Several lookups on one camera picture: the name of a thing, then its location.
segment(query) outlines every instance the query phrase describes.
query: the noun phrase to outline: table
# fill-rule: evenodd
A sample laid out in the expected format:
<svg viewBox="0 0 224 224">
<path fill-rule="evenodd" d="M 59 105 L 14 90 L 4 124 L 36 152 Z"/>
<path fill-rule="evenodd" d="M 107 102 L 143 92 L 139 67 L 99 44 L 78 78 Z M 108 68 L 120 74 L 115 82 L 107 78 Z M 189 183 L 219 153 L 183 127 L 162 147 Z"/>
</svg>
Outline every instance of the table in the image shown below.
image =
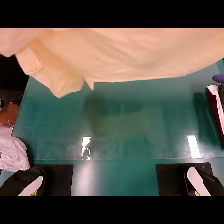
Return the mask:
<svg viewBox="0 0 224 224">
<path fill-rule="evenodd" d="M 74 164 L 72 195 L 158 195 L 157 163 L 208 161 L 224 183 L 205 95 L 220 72 L 223 60 L 180 78 L 85 85 L 61 99 L 30 77 L 13 136 L 33 163 Z"/>
</svg>

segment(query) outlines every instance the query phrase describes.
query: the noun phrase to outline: beige fabric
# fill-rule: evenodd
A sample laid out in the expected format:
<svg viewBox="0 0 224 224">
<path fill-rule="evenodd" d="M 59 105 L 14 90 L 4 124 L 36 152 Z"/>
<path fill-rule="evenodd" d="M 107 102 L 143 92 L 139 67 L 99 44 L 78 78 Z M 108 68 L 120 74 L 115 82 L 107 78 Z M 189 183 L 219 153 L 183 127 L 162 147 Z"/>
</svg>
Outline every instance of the beige fabric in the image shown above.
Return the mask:
<svg viewBox="0 0 224 224">
<path fill-rule="evenodd" d="M 14 44 L 10 52 L 14 50 L 26 74 L 57 97 L 80 90 L 84 80 L 93 89 L 94 82 L 183 76 L 224 57 L 223 28 L 53 28 L 38 32 L 42 33 L 32 43 L 27 41 L 24 47 L 23 41 L 20 51 Z"/>
</svg>

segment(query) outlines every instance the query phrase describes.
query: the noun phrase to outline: brown object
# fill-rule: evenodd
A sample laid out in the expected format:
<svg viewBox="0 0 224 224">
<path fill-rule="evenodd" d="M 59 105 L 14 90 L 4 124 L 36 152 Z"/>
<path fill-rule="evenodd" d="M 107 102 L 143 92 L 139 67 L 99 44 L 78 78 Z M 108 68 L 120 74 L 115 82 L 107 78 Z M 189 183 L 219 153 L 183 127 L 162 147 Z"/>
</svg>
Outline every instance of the brown object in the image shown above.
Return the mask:
<svg viewBox="0 0 224 224">
<path fill-rule="evenodd" d="M 19 106 L 9 102 L 2 110 L 0 110 L 0 124 L 10 128 L 14 125 L 19 111 Z"/>
</svg>

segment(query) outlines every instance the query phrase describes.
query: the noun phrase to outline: dark red cloth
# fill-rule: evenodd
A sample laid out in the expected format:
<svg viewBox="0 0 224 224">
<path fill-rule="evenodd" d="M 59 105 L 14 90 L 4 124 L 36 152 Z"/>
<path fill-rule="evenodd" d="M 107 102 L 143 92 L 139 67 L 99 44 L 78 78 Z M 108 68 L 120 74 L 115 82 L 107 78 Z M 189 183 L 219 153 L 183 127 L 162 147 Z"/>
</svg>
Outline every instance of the dark red cloth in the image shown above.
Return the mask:
<svg viewBox="0 0 224 224">
<path fill-rule="evenodd" d="M 221 123 L 219 120 L 216 96 L 214 96 L 208 89 L 207 89 L 207 95 L 208 95 L 208 99 L 209 99 L 213 114 L 215 116 L 216 124 L 217 124 L 218 130 L 219 130 L 219 135 L 222 140 L 222 144 L 224 145 L 224 134 L 222 133 L 222 127 L 221 127 Z"/>
</svg>

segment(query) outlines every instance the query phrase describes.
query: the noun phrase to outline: green tabletop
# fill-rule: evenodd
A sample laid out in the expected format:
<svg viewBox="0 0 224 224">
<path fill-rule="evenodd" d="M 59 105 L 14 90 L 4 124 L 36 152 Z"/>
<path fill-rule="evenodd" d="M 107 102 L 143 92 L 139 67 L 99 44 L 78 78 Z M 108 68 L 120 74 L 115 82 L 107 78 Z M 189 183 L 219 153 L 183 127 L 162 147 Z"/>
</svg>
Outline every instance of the green tabletop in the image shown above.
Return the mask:
<svg viewBox="0 0 224 224">
<path fill-rule="evenodd" d="M 180 78 L 85 85 L 61 99 L 29 78 L 13 136 L 31 162 L 74 164 L 72 195 L 158 195 L 157 163 L 209 161 L 224 183 L 205 95 L 220 72 L 223 61 Z"/>
</svg>

